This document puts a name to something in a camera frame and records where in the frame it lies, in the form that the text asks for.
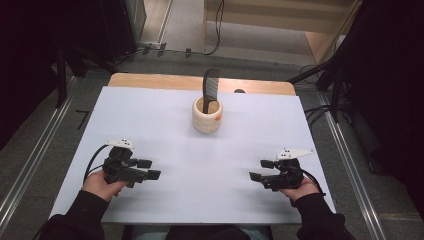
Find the black cable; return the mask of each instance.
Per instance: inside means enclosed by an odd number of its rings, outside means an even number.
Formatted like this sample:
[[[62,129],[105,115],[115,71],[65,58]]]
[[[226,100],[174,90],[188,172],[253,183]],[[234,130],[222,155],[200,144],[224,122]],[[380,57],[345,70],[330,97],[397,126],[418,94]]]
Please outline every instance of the black cable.
[[[221,10],[221,17],[219,20],[219,27],[218,27],[218,16],[219,16],[219,11]],[[216,11],[216,16],[215,16],[215,31],[216,31],[216,45],[215,48],[209,52],[209,53],[204,53],[203,55],[211,55],[213,53],[216,52],[216,50],[218,50],[219,45],[221,44],[221,23],[222,23],[222,16],[224,15],[224,0],[221,0],[221,3],[219,4],[218,10]]]
[[[301,74],[302,73],[302,71],[303,71],[303,69],[304,68],[306,68],[306,67],[317,67],[318,65],[316,65],[316,64],[310,64],[310,65],[305,65],[305,66],[303,66],[300,70],[299,70],[299,74]],[[308,81],[306,81],[306,79],[303,79],[303,81],[304,82],[306,82],[306,83],[308,83],[308,84],[314,84],[314,83],[312,83],[312,82],[308,82]]]
[[[303,169],[300,169],[300,170],[302,170],[302,172],[303,172],[306,176],[308,176],[308,178],[309,178],[309,179],[311,179],[311,180],[312,180],[312,182],[314,182],[314,183],[317,185],[318,191],[319,191],[322,195],[324,195],[324,196],[325,196],[325,193],[322,191],[322,188],[321,188],[321,186],[319,185],[318,180],[314,177],[314,175],[310,174],[309,172],[307,172],[307,171],[305,171],[305,170],[303,170]]]
[[[91,168],[91,164],[93,164],[93,162],[94,162],[94,159],[96,159],[96,157],[97,157],[97,155],[100,153],[100,151],[102,151],[105,147],[107,147],[107,146],[109,146],[109,145],[103,145],[103,146],[101,146],[97,151],[96,151],[96,153],[94,153],[94,155],[93,155],[93,157],[90,159],[90,162],[88,163],[88,166],[87,166],[87,169],[85,170],[85,174],[84,174],[84,181],[82,182],[83,184],[84,184],[84,182],[85,182],[85,180],[87,179],[87,177],[88,177],[88,174],[90,173],[90,168]]]
[[[93,168],[93,169],[91,169],[91,170],[88,172],[88,175],[90,175],[90,173],[92,173],[94,170],[96,170],[96,169],[98,169],[98,168],[101,168],[101,167],[103,167],[103,164],[102,164],[102,165],[100,165],[100,166],[97,166],[97,167],[95,167],[95,168]]]

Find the white table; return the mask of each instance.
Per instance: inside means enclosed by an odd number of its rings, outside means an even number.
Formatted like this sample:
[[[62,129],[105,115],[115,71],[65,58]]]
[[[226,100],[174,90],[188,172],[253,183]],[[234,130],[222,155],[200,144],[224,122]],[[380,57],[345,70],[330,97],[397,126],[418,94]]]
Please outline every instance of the white table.
[[[284,147],[315,149],[299,98],[265,94],[218,94],[221,127],[205,135],[191,125],[191,106],[201,91],[105,87],[100,94],[51,215],[64,214],[81,189],[85,168],[106,140],[130,138],[133,157],[150,159],[158,181],[136,183],[114,198],[103,222],[124,224],[281,224],[300,215],[281,193],[252,182]],[[101,165],[104,149],[93,167]],[[318,155],[299,159],[334,205]]]

